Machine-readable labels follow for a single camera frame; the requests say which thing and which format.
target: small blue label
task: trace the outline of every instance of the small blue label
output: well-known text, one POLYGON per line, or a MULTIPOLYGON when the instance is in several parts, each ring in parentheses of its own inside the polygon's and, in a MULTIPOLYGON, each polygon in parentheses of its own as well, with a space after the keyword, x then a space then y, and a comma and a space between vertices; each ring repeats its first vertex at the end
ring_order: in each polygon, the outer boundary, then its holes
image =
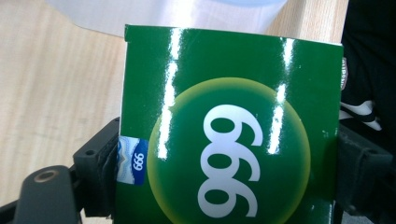
POLYGON ((140 138, 119 137, 117 181, 143 185, 149 142, 140 138))

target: wooden table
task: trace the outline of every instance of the wooden table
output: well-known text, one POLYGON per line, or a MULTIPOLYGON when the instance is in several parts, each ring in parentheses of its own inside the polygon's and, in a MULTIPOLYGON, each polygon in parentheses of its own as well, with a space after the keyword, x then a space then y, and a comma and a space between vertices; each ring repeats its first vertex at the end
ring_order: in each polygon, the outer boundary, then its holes
MULTIPOLYGON (((268 35, 339 43, 347 0, 289 0, 268 35)), ((125 44, 77 27, 44 0, 0 1, 0 205, 120 115, 125 44)), ((89 218, 84 223, 109 223, 89 218)))

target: green box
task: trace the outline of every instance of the green box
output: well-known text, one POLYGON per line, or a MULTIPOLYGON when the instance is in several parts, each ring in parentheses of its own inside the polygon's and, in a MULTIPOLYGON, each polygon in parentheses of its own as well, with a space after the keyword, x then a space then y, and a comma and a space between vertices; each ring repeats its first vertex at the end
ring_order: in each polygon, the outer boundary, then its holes
POLYGON ((331 223, 343 48, 127 26, 115 223, 331 223))

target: screw hole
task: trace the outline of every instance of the screw hole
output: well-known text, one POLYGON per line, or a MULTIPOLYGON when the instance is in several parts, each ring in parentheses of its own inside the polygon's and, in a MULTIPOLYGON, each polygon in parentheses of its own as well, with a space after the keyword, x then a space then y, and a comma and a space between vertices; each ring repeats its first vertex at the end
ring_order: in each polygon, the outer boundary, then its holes
POLYGON ((43 173, 35 176, 35 182, 37 183, 47 182, 53 179, 53 177, 55 177, 57 174, 59 174, 59 172, 56 170, 44 171, 43 173))

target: white container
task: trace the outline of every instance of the white container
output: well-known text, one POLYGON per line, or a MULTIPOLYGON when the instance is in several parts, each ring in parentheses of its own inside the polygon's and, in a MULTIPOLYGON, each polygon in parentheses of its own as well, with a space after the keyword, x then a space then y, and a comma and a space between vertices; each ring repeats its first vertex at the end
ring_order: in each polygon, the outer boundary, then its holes
POLYGON ((263 34, 287 0, 47 0, 76 25, 123 36, 124 25, 263 34))

